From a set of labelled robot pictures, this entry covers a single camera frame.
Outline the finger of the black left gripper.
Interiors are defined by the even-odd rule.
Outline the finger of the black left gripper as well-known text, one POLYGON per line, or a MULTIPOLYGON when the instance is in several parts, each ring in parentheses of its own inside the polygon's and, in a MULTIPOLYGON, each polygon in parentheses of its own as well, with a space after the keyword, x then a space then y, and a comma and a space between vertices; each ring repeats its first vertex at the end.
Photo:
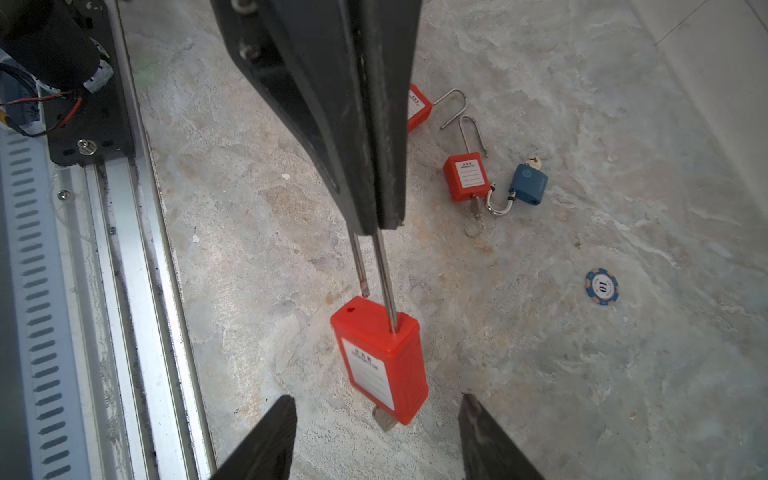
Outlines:
POLYGON ((309 154, 348 227, 378 228, 374 165, 344 1, 214 1, 236 67, 309 154))
POLYGON ((420 1, 349 1, 361 94, 373 162, 378 227, 405 218, 408 93, 420 1))

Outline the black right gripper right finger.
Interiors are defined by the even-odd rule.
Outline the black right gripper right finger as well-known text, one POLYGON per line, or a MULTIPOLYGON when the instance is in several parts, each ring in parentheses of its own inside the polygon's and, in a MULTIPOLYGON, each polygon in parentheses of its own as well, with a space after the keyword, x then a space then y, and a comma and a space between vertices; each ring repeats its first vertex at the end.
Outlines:
POLYGON ((466 479, 543 480, 475 395, 463 394, 458 422, 466 479))

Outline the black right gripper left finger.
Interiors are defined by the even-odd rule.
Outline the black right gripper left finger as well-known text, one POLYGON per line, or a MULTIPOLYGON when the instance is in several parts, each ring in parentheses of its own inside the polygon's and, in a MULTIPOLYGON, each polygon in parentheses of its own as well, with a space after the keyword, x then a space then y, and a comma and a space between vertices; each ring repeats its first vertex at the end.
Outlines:
POLYGON ((290 395, 282 395, 211 479, 288 479, 296 427, 295 400, 290 395))

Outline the red padlock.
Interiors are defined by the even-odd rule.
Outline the red padlock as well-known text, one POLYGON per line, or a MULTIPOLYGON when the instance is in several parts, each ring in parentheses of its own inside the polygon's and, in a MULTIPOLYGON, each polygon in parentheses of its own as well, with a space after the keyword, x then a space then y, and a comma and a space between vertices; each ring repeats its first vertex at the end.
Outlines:
POLYGON ((459 129, 466 152, 447 158, 443 165, 446 183, 454 202, 468 202, 473 220, 464 226, 464 233, 470 238, 480 236, 484 230, 481 200, 491 190, 483 159, 488 156, 481 129, 476 120, 469 115, 462 115, 458 120, 459 129), (474 127, 478 150, 471 150, 467 140, 464 123, 474 127))
POLYGON ((384 431, 408 425, 428 397, 419 322, 397 309, 383 233, 373 237, 383 302, 370 298, 359 236, 349 233, 361 294, 330 318, 350 384, 374 403, 384 431))

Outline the blue padlock centre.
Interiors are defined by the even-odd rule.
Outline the blue padlock centre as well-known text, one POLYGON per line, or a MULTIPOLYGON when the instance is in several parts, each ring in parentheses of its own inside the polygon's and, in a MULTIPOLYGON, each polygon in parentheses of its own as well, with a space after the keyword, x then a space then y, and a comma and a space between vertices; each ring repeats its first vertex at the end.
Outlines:
POLYGON ((525 163, 517 166, 508 188, 506 204, 497 208, 492 201, 495 186, 485 197, 486 209, 495 216, 507 215, 516 201, 536 206, 542 203, 549 177, 542 171, 542 162, 537 156, 530 156, 525 163))

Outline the metal base rail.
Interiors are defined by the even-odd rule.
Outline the metal base rail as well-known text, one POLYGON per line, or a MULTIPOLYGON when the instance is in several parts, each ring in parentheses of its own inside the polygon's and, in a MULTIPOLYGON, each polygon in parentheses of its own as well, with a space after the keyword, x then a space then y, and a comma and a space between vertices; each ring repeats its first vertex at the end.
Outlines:
POLYGON ((209 479, 213 448, 119 5, 133 154, 62 166, 1 124, 1 475, 209 479))

